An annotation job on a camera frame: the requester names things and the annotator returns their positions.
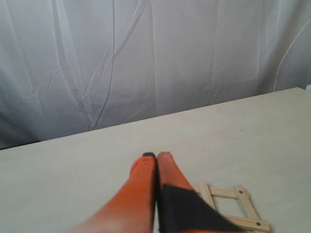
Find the orange black-padded left gripper right finger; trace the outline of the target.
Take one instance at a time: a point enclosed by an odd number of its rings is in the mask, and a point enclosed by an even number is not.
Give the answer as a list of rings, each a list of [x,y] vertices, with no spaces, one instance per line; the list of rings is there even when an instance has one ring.
[[[170,152],[157,156],[161,233],[242,233],[194,190]]]

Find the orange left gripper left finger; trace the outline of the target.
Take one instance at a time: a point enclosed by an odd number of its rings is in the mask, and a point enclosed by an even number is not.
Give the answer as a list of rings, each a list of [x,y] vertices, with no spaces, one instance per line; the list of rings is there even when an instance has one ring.
[[[71,233],[152,233],[156,204],[156,156],[146,152],[132,165],[129,179],[93,216]]]

